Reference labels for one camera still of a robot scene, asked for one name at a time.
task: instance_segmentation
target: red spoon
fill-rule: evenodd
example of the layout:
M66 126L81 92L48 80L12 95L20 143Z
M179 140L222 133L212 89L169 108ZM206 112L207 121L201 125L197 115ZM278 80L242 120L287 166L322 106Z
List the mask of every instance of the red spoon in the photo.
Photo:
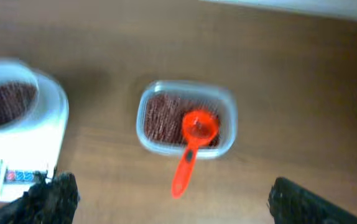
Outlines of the red spoon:
M188 142L178 164L172 184L173 198L180 198L190 183L198 148L206 146L218 134L218 122L214 115L205 110L187 113L183 119L183 135Z

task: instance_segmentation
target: white kitchen scale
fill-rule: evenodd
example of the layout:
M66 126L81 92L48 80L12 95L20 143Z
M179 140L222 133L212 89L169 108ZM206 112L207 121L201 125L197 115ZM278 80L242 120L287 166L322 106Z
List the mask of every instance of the white kitchen scale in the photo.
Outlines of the white kitchen scale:
M39 84L36 107L14 129L0 133L0 202L21 197L34 184L35 172L52 178L57 166L68 120L67 96L55 80L33 73Z

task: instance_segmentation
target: wooden table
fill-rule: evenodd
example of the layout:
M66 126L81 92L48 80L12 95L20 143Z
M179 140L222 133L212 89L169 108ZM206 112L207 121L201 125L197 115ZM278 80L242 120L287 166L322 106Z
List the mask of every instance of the wooden table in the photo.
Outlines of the wooden table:
M0 0L0 57L67 91L59 169L80 188L75 223L273 223L278 176L357 215L357 22L196 0ZM220 85L238 104L234 146L198 161L180 200L179 159L135 132L160 79Z

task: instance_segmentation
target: clear plastic container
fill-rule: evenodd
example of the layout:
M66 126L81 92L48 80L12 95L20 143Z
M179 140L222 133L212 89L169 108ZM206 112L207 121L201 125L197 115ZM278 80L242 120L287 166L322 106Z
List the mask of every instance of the clear plastic container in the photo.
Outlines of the clear plastic container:
M238 128L238 110L232 94L217 86L186 81L157 81L143 92L137 112L136 131L142 145L151 152L163 155L182 155L185 146L151 141L144 132L148 100L161 93L173 94L181 98L207 101L218 106L220 117L220 141L214 148L199 149L197 158L213 159L226 153L233 145Z

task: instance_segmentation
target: hole in scoop handle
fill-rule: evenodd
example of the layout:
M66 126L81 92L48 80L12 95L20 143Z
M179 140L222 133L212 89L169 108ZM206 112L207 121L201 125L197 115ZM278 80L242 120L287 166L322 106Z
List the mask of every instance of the hole in scoop handle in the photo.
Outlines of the hole in scoop handle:
M178 164L176 173L173 178L172 196L180 198L184 194L190 183L192 170L195 165L198 152L198 146L188 146L183 154L183 157Z

